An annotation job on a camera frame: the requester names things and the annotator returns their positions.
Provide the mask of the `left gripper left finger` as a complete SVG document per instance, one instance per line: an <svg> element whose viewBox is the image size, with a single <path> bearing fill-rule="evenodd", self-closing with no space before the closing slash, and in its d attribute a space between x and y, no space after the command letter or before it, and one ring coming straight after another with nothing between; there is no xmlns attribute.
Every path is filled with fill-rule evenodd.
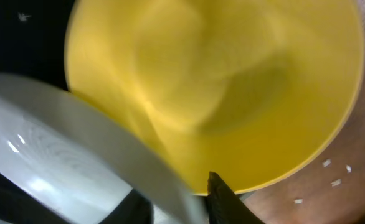
<svg viewBox="0 0 365 224"><path fill-rule="evenodd" d="M0 222L6 223L153 223L153 206L132 190L116 205L101 209L56 192L41 179L36 195L0 174Z"/></svg>

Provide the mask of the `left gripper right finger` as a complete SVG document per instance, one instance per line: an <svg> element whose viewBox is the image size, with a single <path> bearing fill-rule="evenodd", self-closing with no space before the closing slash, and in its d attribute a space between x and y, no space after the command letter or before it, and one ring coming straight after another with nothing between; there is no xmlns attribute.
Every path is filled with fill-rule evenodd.
<svg viewBox="0 0 365 224"><path fill-rule="evenodd" d="M207 192L210 224L263 224L216 172L209 173Z"/></svg>

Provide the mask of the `grey round plate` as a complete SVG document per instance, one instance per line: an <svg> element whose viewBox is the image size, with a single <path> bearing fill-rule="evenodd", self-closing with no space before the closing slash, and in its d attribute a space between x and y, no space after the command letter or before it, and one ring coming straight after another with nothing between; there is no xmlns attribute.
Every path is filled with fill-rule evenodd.
<svg viewBox="0 0 365 224"><path fill-rule="evenodd" d="M71 93L0 73L0 174L29 194L56 192L106 209L136 190L165 223L204 223L201 201L137 137Z"/></svg>

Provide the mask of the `yellow bowl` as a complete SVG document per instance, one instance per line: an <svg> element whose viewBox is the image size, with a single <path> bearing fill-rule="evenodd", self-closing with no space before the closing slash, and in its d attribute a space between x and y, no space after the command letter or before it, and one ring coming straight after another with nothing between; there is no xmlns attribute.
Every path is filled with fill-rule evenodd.
<svg viewBox="0 0 365 224"><path fill-rule="evenodd" d="M205 195L296 173L341 131L363 79L349 0L82 0L65 40L69 90Z"/></svg>

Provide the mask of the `round black tray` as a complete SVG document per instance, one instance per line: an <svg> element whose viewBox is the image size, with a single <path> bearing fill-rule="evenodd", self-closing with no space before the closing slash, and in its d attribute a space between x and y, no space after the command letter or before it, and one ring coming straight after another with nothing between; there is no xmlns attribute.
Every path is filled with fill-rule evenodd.
<svg viewBox="0 0 365 224"><path fill-rule="evenodd" d="M0 0L0 73L67 90L64 45L74 0Z"/></svg>

